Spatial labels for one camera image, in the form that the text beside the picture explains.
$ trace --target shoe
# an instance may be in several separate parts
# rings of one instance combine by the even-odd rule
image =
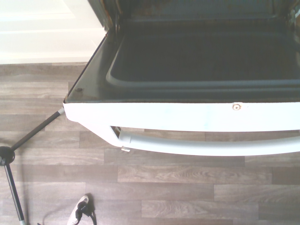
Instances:
[[[76,210],[78,209],[78,204],[81,203],[81,202],[88,203],[89,202],[89,197],[85,195],[79,200],[79,202],[76,204],[75,208],[73,209],[73,211],[72,211],[72,213],[69,217],[67,225],[76,225],[76,224],[78,224],[78,219],[76,218]]]

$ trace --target screw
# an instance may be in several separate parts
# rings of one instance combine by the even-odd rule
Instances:
[[[233,110],[240,110],[241,106],[239,104],[233,105]]]

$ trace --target wooden floor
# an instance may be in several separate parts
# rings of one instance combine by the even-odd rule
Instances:
[[[11,146],[60,109],[83,68],[1,65],[0,145]],[[136,132],[203,141],[300,135]],[[300,224],[300,152],[259,157],[124,152],[62,115],[16,151],[11,168],[32,225],[66,225],[85,193],[94,197],[99,225]],[[18,225],[4,168],[0,184],[0,224]],[[92,223],[84,217],[80,224]]]

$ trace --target oven door handle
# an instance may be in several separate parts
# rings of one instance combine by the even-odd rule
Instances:
[[[120,131],[125,148],[198,156],[254,156],[300,151],[300,137],[247,142],[197,142],[136,135]]]

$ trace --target tripod leg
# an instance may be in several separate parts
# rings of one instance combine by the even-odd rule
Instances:
[[[13,174],[11,173],[10,166],[8,164],[4,167],[5,167],[5,172],[6,172],[7,180],[9,183],[10,191],[13,196],[14,203],[15,203],[15,209],[17,210],[17,214],[19,217],[20,225],[26,225],[22,207],[21,207],[20,200],[19,200],[19,196],[17,193],[17,189],[15,188],[14,177],[13,177]]]
[[[32,138],[34,135],[36,135],[40,130],[42,130],[44,127],[46,127],[49,123],[51,123],[53,120],[55,120],[57,117],[62,115],[65,112],[64,108],[59,109],[57,112],[55,112],[52,116],[50,116],[48,119],[46,119],[44,122],[42,122],[40,125],[38,125],[36,128],[34,128],[32,131],[30,131],[24,138],[19,140],[16,144],[14,144],[10,149],[12,151],[15,151],[17,148],[19,148],[22,144],[27,142],[30,138]]]

